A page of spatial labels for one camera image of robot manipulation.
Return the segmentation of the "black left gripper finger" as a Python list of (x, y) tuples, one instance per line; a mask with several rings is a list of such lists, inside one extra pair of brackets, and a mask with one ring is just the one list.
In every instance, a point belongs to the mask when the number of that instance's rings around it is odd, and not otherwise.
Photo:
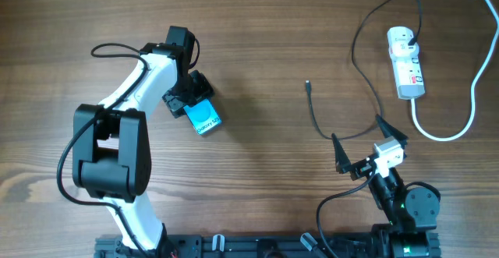
[(179, 118), (180, 116), (185, 114), (184, 107), (189, 106), (191, 101), (190, 94), (181, 94), (181, 95), (171, 95), (164, 94), (162, 97), (164, 103), (168, 107), (168, 110), (172, 113), (174, 118)]
[(203, 73), (194, 70), (190, 75), (193, 78), (193, 95), (197, 103), (214, 96), (214, 88)]

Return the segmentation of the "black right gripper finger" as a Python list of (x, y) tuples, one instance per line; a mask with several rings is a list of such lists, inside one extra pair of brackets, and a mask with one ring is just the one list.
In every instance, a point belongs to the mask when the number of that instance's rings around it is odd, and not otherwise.
[(345, 174), (349, 172), (349, 169), (351, 167), (351, 162), (346, 152), (344, 151), (339, 138), (334, 133), (331, 134), (331, 140), (334, 146), (336, 172), (340, 174)]
[(389, 124), (380, 115), (376, 115), (375, 119), (385, 138), (394, 137), (401, 144), (401, 147), (405, 147), (407, 145), (407, 135)]

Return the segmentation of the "smartphone with teal screen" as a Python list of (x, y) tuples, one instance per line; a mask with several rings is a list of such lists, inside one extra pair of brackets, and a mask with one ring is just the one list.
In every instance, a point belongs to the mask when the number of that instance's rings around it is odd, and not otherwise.
[(221, 124), (221, 118), (209, 99), (204, 99), (192, 107), (185, 106), (184, 112), (200, 136), (207, 134)]

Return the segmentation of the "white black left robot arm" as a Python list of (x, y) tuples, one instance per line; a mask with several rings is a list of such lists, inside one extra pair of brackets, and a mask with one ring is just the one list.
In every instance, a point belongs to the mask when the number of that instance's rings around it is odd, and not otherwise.
[(114, 93), (98, 104), (81, 104), (73, 117), (73, 137), (57, 172), (71, 155), (74, 184), (87, 191), (91, 206), (112, 212), (130, 256), (177, 255), (146, 192), (152, 167), (147, 120), (165, 102), (174, 117), (186, 115), (199, 135), (221, 124), (211, 103), (214, 90), (195, 69), (199, 53), (197, 39), (130, 48), (135, 69)]

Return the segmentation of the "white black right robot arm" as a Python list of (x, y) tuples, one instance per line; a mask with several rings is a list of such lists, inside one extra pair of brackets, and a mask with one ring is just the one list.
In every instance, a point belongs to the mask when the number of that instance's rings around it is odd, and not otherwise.
[(408, 137), (379, 115), (377, 124), (384, 139), (373, 145), (373, 153), (352, 163), (340, 139), (331, 136), (336, 171), (349, 173), (353, 181), (365, 180), (347, 193), (367, 187), (377, 208), (388, 220), (366, 233), (333, 235), (327, 244), (338, 257), (440, 257), (437, 215), (441, 194), (425, 182), (405, 184), (396, 167), (406, 159)]

